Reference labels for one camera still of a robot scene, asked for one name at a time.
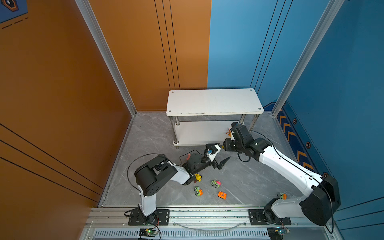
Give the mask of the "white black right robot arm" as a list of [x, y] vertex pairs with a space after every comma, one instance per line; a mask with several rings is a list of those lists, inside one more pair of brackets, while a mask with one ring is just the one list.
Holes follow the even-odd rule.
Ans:
[[243, 153], [247, 157], [272, 168], [291, 182], [303, 194], [283, 200], [272, 199], [264, 207], [263, 215], [268, 224], [277, 224], [284, 218], [307, 218], [318, 226], [325, 226], [341, 205], [338, 181], [332, 176], [323, 177], [283, 155], [264, 137], [255, 139], [247, 127], [233, 122], [231, 137], [223, 142], [227, 152]]

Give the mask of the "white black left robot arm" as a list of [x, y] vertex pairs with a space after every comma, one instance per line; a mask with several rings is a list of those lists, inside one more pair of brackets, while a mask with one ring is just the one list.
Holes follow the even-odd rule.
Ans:
[[229, 161], [229, 157], [221, 162], [215, 160], [217, 153], [208, 150], [200, 153], [187, 153], [185, 163], [180, 166], [173, 163], [164, 154], [157, 155], [152, 160], [138, 167], [134, 173], [137, 190], [140, 193], [138, 218], [144, 224], [153, 224], [159, 217], [156, 204], [157, 193], [170, 181], [181, 185], [189, 185], [198, 180], [198, 174], [208, 168], [221, 170]]

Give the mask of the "orange green toy truck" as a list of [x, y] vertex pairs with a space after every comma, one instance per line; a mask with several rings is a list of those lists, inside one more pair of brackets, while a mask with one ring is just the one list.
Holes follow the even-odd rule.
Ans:
[[277, 197], [282, 200], [286, 200], [288, 196], [285, 193], [278, 193]]

